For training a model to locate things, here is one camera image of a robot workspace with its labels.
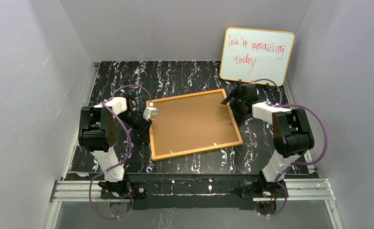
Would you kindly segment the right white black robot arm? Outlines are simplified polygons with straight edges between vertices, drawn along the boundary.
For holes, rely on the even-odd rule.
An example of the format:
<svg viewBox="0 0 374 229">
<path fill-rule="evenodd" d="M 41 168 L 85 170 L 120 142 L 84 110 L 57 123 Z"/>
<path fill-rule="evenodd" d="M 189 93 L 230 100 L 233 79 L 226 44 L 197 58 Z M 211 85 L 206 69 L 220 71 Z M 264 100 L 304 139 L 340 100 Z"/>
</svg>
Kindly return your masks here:
<svg viewBox="0 0 374 229">
<path fill-rule="evenodd" d="M 239 83 L 224 100 L 235 116 L 251 114 L 273 127 L 274 152 L 260 171 L 256 186 L 262 189 L 280 187 L 289 168 L 306 151 L 314 147 L 314 137 L 306 112 L 262 101 L 254 84 Z"/>
</svg>

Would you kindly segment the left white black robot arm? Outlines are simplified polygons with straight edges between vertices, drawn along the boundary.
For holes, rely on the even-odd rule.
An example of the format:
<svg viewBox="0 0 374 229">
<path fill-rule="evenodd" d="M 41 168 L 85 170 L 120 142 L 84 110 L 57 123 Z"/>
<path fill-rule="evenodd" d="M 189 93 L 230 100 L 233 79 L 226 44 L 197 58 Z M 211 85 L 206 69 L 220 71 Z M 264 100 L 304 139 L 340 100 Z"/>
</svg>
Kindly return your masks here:
<svg viewBox="0 0 374 229">
<path fill-rule="evenodd" d="M 122 126 L 129 125 L 137 137 L 147 143 L 151 116 L 156 114 L 158 109 L 152 102 L 143 112 L 134 110 L 131 97 L 113 97 L 98 105 L 81 108 L 78 142 L 97 160 L 105 181 L 120 182 L 125 176 L 124 161 L 119 161 L 114 150 L 114 121 Z"/>
</svg>

